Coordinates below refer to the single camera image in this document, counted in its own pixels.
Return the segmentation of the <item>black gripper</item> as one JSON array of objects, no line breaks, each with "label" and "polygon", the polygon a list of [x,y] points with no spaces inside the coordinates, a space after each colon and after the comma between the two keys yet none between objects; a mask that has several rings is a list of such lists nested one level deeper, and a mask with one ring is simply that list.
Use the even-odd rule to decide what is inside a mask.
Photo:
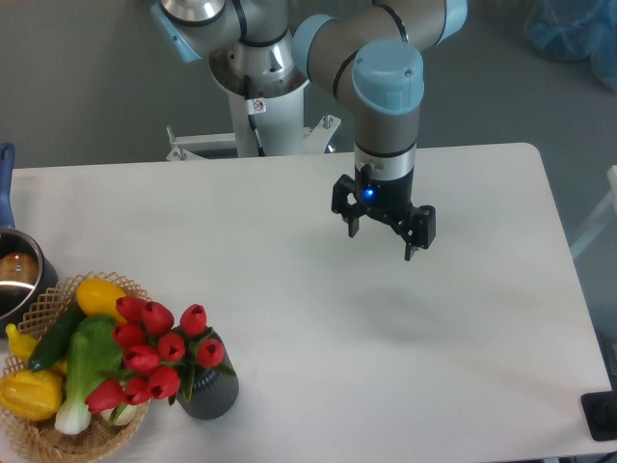
[{"label": "black gripper", "polygon": [[342,175],[333,186],[331,210],[341,216],[353,238],[364,215],[375,220],[389,217],[389,225],[405,241],[405,261],[416,251],[428,249],[436,237],[436,209],[412,205],[414,170],[394,180],[370,178],[372,171],[355,170],[355,179]]}]

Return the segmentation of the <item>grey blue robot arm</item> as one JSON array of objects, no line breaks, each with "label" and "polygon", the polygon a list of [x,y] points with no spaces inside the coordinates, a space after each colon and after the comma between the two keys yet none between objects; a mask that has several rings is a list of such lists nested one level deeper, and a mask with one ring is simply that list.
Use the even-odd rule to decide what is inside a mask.
[{"label": "grey blue robot arm", "polygon": [[284,1],[156,1],[151,14],[181,60],[205,60],[228,95],[237,154],[309,152],[304,90],[329,93],[354,119],[355,167],[332,210],[355,234],[362,217],[388,225],[407,256],[428,248],[436,212],[412,188],[422,52],[465,24],[464,1],[376,1],[347,20],[315,14],[297,28]]}]

